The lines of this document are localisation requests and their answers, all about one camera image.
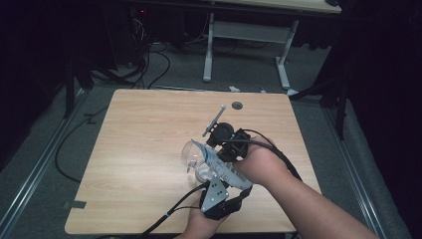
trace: cable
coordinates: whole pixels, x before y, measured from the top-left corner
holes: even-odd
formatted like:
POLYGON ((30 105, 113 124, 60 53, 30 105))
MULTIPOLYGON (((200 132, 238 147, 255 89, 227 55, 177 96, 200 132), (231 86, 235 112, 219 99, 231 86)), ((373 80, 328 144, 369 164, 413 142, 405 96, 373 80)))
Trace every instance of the cable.
POLYGON ((168 69, 170 69, 170 59, 168 59, 168 57, 167 56, 165 56, 164 54, 162 54, 162 53, 160 53, 160 52, 155 52, 155 54, 158 54, 158 55, 161 55, 161 56, 163 56, 166 60, 167 60, 167 63, 168 63, 168 65, 167 65, 167 68, 165 69, 165 71, 159 76, 159 77, 157 77, 157 78, 155 78, 150 84, 149 84, 149 86, 148 86, 148 88, 147 88, 147 90, 149 90, 149 89, 151 89, 151 87, 152 87, 152 85, 155 83, 155 82, 157 82, 162 76, 164 76, 167 72, 168 72, 168 69))
POLYGON ((150 226, 148 229, 146 229, 142 234, 136 236, 135 239, 137 239, 137 238, 144 238, 149 233, 151 233, 151 231, 153 231, 155 228, 157 228, 163 221, 165 221, 165 219, 167 219, 171 214, 173 214, 173 212, 175 212, 176 210, 178 210, 177 207, 180 205, 180 203, 182 203, 192 193, 194 193, 194 192, 196 192, 196 191, 198 191, 198 190, 200 190, 202 188, 207 187, 209 185, 209 183, 210 183, 210 181, 206 181, 206 182, 202 183, 201 185, 193 188, 188 193, 186 193, 176 204, 174 204, 174 206, 172 208, 170 208, 170 210, 168 210, 167 213, 165 213, 160 219, 158 219, 158 221, 156 221, 152 226, 150 226))
POLYGON ((103 109, 101 109, 100 111, 96 112, 95 114, 91 115, 89 118, 83 120, 82 122, 80 122, 78 125, 76 125, 71 131, 68 132, 68 134, 66 134, 66 136, 63 138, 62 142, 60 143, 59 147, 57 148, 56 154, 55 154, 55 164, 56 164, 56 168, 57 170, 66 178, 70 179, 71 181, 74 181, 76 183, 81 183, 81 181, 79 179, 76 179, 74 177, 71 177, 67 174, 64 173, 64 171, 60 168, 59 165, 59 152, 63 146, 63 144, 65 144, 66 140, 69 138, 69 136, 76 130, 78 129, 82 124, 84 124, 85 122, 91 120, 93 117, 95 117, 96 115, 100 114, 101 112, 105 111, 108 107, 105 107, 103 109))

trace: wooden table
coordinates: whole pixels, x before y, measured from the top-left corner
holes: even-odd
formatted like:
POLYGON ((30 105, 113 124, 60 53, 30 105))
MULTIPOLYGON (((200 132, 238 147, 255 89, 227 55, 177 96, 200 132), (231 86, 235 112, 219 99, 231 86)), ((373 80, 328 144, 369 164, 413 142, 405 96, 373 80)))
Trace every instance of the wooden table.
MULTIPOLYGON (((291 103, 286 95, 117 90, 93 149, 66 231, 70 234, 140 233, 195 186, 180 154, 201 135, 226 105, 219 122, 257 130, 270 137, 297 168, 304 182, 320 192, 291 103), (234 110, 233 102, 243 104, 234 110)), ((239 191, 231 194, 237 196, 239 191)), ((190 205, 199 197, 189 197, 190 205)), ((172 214, 153 233, 179 233, 188 209, 172 214)), ((219 232, 290 232, 292 223, 269 192, 255 185, 239 212, 219 232)))

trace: black cable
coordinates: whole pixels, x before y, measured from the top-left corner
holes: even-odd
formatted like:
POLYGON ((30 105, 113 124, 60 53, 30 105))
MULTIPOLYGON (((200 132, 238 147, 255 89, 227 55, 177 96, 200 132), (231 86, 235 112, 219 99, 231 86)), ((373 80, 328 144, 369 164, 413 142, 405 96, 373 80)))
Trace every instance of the black cable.
POLYGON ((159 76, 159 77, 157 77, 157 78, 155 78, 150 84, 149 84, 149 86, 148 86, 148 88, 147 88, 147 90, 149 90, 149 89, 151 89, 151 87, 152 87, 152 85, 154 84, 154 83, 156 83, 162 76, 164 76, 167 72, 168 72, 168 69, 170 69, 170 59, 168 59, 168 57, 167 56, 165 56, 164 54, 162 54, 162 53, 159 53, 159 52, 155 52, 155 54, 158 54, 158 55, 161 55, 161 56, 163 56, 166 60, 167 60, 167 63, 168 63, 168 65, 167 65, 167 68, 165 69, 165 71, 159 76))
POLYGON ((302 181, 302 178, 299 176, 298 171, 296 170, 296 168, 293 166, 293 164, 289 161, 289 159, 278 149, 276 148, 273 144, 272 145, 268 145, 264 142, 259 142, 259 141, 254 141, 254 140, 250 140, 250 139, 223 139, 220 140, 221 142, 245 142, 245 143, 252 143, 252 144, 256 144, 262 147, 265 147, 267 149, 269 149, 271 152, 273 152, 279 159, 281 159, 287 166, 288 170, 291 172, 291 174, 297 178, 298 180, 302 181))
POLYGON ((196 192, 196 191, 198 191, 202 188, 207 187, 209 185, 209 183, 210 183, 210 181, 206 181, 206 182, 202 183, 201 185, 193 188, 188 193, 186 193, 176 204, 174 204, 174 206, 172 208, 170 208, 170 210, 168 210, 167 213, 165 213, 160 219, 158 219, 158 221, 156 221, 152 226, 150 226, 148 229, 146 229, 142 234, 136 236, 135 239, 144 238, 149 233, 151 233, 151 231, 153 231, 155 228, 157 228, 163 221, 165 221, 165 219, 167 219, 171 214, 173 214, 173 212, 178 210, 177 207, 180 205, 180 203, 182 203, 192 193, 194 193, 194 192, 196 192))
POLYGON ((60 172, 60 174, 62 174, 63 176, 65 176, 66 178, 70 179, 71 181, 74 181, 76 183, 81 183, 81 181, 79 179, 76 179, 74 177, 71 177, 67 174, 64 173, 64 171, 60 168, 59 165, 59 153, 60 150, 63 146, 63 144, 65 144, 66 140, 69 138, 69 136, 71 136, 71 134, 78 129, 82 124, 84 124, 85 122, 91 120, 93 117, 95 117, 96 115, 100 114, 101 112, 105 111, 108 107, 105 107, 101 110, 99 110, 98 112, 96 112, 95 114, 91 115, 89 118, 83 120, 82 122, 80 122, 78 125, 76 125, 71 131, 68 132, 68 134, 66 134, 66 136, 63 138, 62 142, 59 144, 59 147, 56 150, 56 154, 55 154, 55 164, 56 164, 56 168, 57 170, 60 172))

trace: metal rod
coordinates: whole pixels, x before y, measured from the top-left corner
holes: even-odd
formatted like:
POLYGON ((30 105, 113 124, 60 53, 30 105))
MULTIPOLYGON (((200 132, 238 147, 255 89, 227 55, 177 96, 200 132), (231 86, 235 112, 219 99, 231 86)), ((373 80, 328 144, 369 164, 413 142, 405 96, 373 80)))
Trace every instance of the metal rod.
POLYGON ((344 143, 336 133, 334 128, 334 116, 330 109, 322 109, 325 119, 328 121, 329 128, 334 135, 338 147, 341 151, 344 166, 346 169, 347 176, 350 180, 351 187, 353 188, 354 194, 356 196, 357 202, 359 203, 360 209, 363 213, 363 216, 366 220, 366 225, 370 230, 372 230, 378 237, 387 238, 382 228, 382 225, 378 219, 375 208, 373 206, 372 200, 366 192, 366 189, 360 179, 360 176, 354 166, 353 160, 351 159, 350 153, 344 143))
POLYGON ((88 93, 80 90, 78 92, 78 102, 76 107, 69 115, 67 119, 63 119, 59 127, 56 129, 55 133, 51 137, 49 143, 38 159, 36 165, 32 169, 30 175, 20 188, 18 194, 7 210, 6 214, 3 216, 0 221, 0 238, 8 238, 9 234, 12 232, 16 222, 18 221, 20 215, 25 209, 27 203, 31 199, 31 196, 34 194, 35 189, 37 189, 38 184, 43 178, 47 168, 52 161, 52 155, 57 150, 59 142, 63 138, 69 124, 71 123, 73 117, 75 116, 78 109, 81 107, 85 99, 87 98, 88 93))

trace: black wire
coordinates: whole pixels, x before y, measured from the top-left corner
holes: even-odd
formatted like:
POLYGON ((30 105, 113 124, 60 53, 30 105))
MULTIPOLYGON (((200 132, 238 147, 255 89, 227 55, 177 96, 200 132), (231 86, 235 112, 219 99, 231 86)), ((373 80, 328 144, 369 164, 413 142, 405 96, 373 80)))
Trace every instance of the black wire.
POLYGON ((183 207, 177 207, 176 209, 174 209, 174 211, 180 210, 180 209, 200 209, 199 207, 194 207, 194 206, 183 206, 183 207))
POLYGON ((209 185, 210 181, 206 181, 204 183, 202 183, 201 185, 193 188, 192 190, 190 190, 188 193, 186 193, 176 204, 174 204, 174 206, 172 208, 170 208, 170 210, 168 210, 167 213, 165 213, 160 219, 158 219, 158 221, 156 221, 152 226, 150 226, 148 229, 146 229, 142 234, 138 235, 135 237, 135 239, 137 238, 144 238, 145 236, 147 236, 149 233, 151 233, 151 231, 153 231, 155 228, 157 228, 163 221, 165 221, 165 219, 167 219, 171 214, 173 214, 173 212, 175 212, 177 209, 177 207, 180 205, 180 203, 182 203, 184 200, 186 200, 186 198, 188 198, 192 193, 205 188, 209 185))
POLYGON ((164 54, 162 54, 162 53, 160 53, 160 52, 155 52, 155 54, 158 54, 158 55, 161 55, 161 56, 163 56, 166 60, 167 60, 167 63, 168 63, 168 65, 167 65, 167 68, 165 69, 165 71, 159 76, 159 77, 157 77, 157 78, 155 78, 155 80, 153 80, 150 84, 149 84, 149 86, 148 86, 148 90, 149 89, 151 89, 151 87, 152 87, 152 85, 154 84, 154 83, 156 83, 162 76, 164 76, 167 72, 168 72, 168 69, 170 69, 170 59, 168 59, 168 57, 167 56, 165 56, 164 54))
POLYGON ((84 124, 85 122, 91 120, 93 117, 95 117, 96 115, 98 115, 99 113, 105 111, 108 107, 105 107, 101 110, 99 110, 98 112, 96 112, 95 114, 91 115, 89 118, 83 120, 82 122, 80 122, 78 125, 76 125, 71 131, 68 132, 68 134, 66 134, 66 136, 63 138, 62 142, 59 144, 59 147, 57 148, 56 154, 55 154, 55 164, 56 164, 56 168, 57 170, 60 172, 60 174, 62 174, 63 176, 65 176, 66 178, 70 179, 71 181, 74 181, 76 183, 81 183, 81 181, 79 179, 76 179, 74 177, 71 177, 67 174, 64 173, 64 171, 60 168, 59 165, 59 153, 60 150, 62 149, 63 144, 65 144, 66 140, 69 138, 69 136, 71 136, 71 134, 78 129, 82 124, 84 124))
POLYGON ((143 84, 143 76, 145 75, 146 71, 149 69, 149 55, 151 51, 151 45, 148 45, 148 51, 146 51, 146 66, 143 69, 142 73, 140 74, 139 78, 134 82, 132 89, 137 85, 137 88, 139 89, 139 85, 142 84, 142 88, 145 89, 145 85, 143 84))

